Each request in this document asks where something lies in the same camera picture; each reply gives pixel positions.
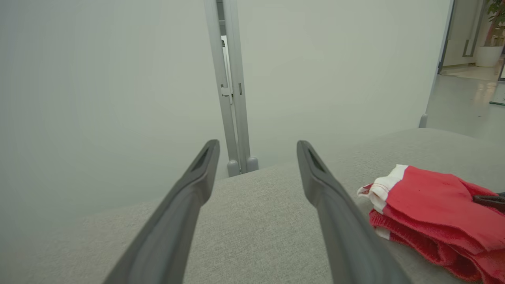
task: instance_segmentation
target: metal bracket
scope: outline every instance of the metal bracket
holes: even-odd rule
[[[231,88],[224,88],[223,85],[221,85],[221,96],[223,97],[228,97],[230,99],[230,104],[233,104],[233,100],[231,99],[233,95],[231,94]]]
[[[216,77],[216,91],[218,92],[219,105],[221,107],[221,116],[223,118],[224,135],[226,138],[226,148],[228,150],[228,159],[233,165],[233,161],[239,161],[237,150],[237,137],[235,134],[233,113],[230,107],[231,96],[228,91],[229,86],[226,79],[226,67],[223,54],[223,42],[219,27],[219,16],[216,0],[204,0],[205,15],[207,18],[207,28],[209,30],[209,40],[211,44],[212,60],[214,62],[214,75]],[[237,172],[235,166],[230,166],[232,174]]]
[[[245,107],[246,88],[242,68],[242,51],[240,45],[240,29],[238,24],[237,0],[223,0],[228,56],[233,84],[233,105],[235,107],[235,121],[237,125],[238,154],[242,173],[250,172],[249,166],[257,169],[255,158],[249,161],[249,129],[247,126],[247,109]]]

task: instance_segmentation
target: white stripe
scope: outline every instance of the white stripe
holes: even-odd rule
[[[389,191],[393,189],[393,187],[403,179],[403,175],[405,174],[405,170],[408,168],[406,165],[396,165],[396,167],[389,173],[388,176],[380,177],[374,181],[368,194],[364,192],[366,189],[363,187],[358,190],[359,197],[368,197],[374,208],[382,212],[382,209],[386,207],[386,200]]]
[[[375,233],[386,240],[389,240],[391,237],[391,232],[388,229],[382,228],[382,227],[377,227],[375,228]]]

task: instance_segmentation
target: green leaves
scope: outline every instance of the green leaves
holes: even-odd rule
[[[490,3],[487,14],[493,14],[489,17],[489,21],[493,22],[493,26],[498,27],[500,24],[505,23],[505,0],[486,0],[486,3]]]

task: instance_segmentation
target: white flower pot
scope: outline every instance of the white flower pot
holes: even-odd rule
[[[477,48],[477,62],[479,67],[494,67],[500,59],[502,46],[479,46]]]

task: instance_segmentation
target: potted plant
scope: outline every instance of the potted plant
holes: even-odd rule
[[[477,48],[477,62],[475,65],[494,67],[500,59],[503,49],[503,30],[505,26],[502,26],[502,24],[505,24],[505,0],[486,0],[486,3],[490,3],[487,14],[491,14],[489,17],[491,26],[487,32],[484,46]]]

